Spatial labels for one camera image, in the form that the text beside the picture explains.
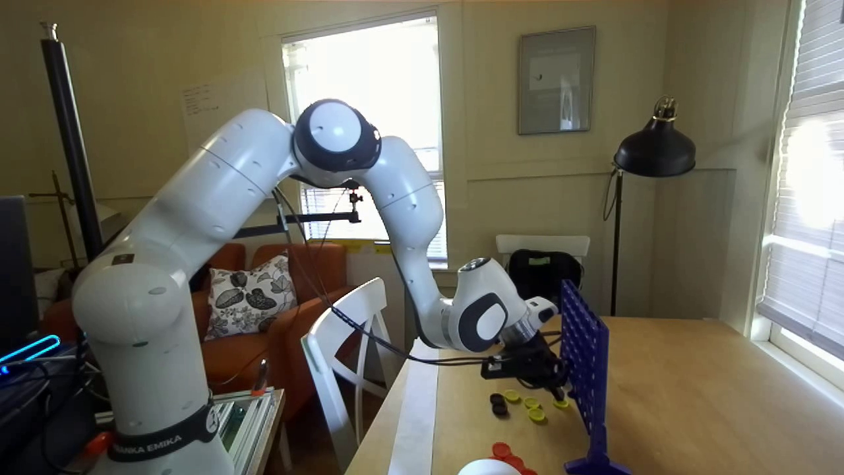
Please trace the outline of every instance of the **white chair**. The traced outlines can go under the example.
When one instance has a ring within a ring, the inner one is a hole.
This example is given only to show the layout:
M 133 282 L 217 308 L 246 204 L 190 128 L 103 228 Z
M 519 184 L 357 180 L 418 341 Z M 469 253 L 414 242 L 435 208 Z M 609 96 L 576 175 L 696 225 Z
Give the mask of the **white chair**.
M 302 339 L 341 469 L 351 464 L 364 435 L 364 393 L 382 399 L 398 376 L 398 359 L 386 353 L 388 348 L 369 339 L 377 335 L 381 341 L 392 341 L 382 322 L 386 306 L 386 282 L 381 277 L 368 279 L 336 301 L 336 306 L 315 322 L 312 332 Z M 353 369 L 339 359 L 344 343 L 360 332 L 351 324 L 364 330 Z M 368 356 L 374 353 L 369 343 L 377 348 L 382 384 L 374 384 L 373 376 L 368 381 L 368 372 L 373 372 L 373 366 L 368 366 Z M 353 386 L 353 417 L 349 415 L 339 377 Z

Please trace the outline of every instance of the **patterned pillow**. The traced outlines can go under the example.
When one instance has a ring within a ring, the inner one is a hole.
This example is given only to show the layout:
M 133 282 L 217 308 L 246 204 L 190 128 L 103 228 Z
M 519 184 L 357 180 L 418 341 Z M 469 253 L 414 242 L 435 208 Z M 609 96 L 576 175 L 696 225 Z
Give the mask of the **patterned pillow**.
M 207 341 L 265 332 L 274 315 L 294 308 L 289 257 L 256 270 L 212 270 L 212 322 Z

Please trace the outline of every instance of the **window blind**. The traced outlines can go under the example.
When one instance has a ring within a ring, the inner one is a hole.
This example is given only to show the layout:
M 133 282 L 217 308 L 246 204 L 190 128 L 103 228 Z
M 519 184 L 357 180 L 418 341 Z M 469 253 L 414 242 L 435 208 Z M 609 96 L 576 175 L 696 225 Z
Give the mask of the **window blind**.
M 844 359 L 844 10 L 807 0 L 757 315 Z

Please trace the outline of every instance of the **framed picture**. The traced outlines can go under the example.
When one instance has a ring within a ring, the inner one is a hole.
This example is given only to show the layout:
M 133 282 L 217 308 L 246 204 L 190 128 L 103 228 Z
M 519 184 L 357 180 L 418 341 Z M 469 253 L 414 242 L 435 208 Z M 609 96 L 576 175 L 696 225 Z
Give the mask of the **framed picture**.
M 596 27 L 525 35 L 517 45 L 517 132 L 584 132 L 591 121 Z

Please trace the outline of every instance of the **beige wall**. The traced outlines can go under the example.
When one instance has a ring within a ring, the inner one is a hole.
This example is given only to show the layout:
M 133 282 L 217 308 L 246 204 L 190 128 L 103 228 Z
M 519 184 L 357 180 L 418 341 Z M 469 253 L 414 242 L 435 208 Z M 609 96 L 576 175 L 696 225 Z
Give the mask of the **beige wall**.
M 700 143 L 703 171 L 672 184 L 630 180 L 620 308 L 720 315 L 740 322 L 766 204 L 766 150 L 775 116 L 787 2 L 6 0 L 0 194 L 51 191 L 51 171 L 70 188 L 37 45 L 39 22 L 59 22 L 70 47 L 96 196 L 113 208 L 136 212 L 190 159 L 199 132 L 212 129 L 217 120 L 207 114 L 210 125 L 199 125 L 196 116 L 186 116 L 188 96 L 212 87 L 233 99 L 233 108 L 265 107 L 282 114 L 282 35 L 435 8 L 455 264 L 494 253 L 497 233 L 591 236 L 584 293 L 608 311 L 613 221 L 604 221 L 604 194 L 613 153 L 647 121 L 657 99 L 676 96 L 678 125 Z M 519 137 L 517 37 L 585 25 L 600 30 L 591 129 Z M 37 258 L 57 264 L 66 257 L 59 215 L 51 204 L 37 208 Z M 672 236 L 691 236 L 696 242 L 683 245 Z M 688 258 L 712 268 L 682 279 Z

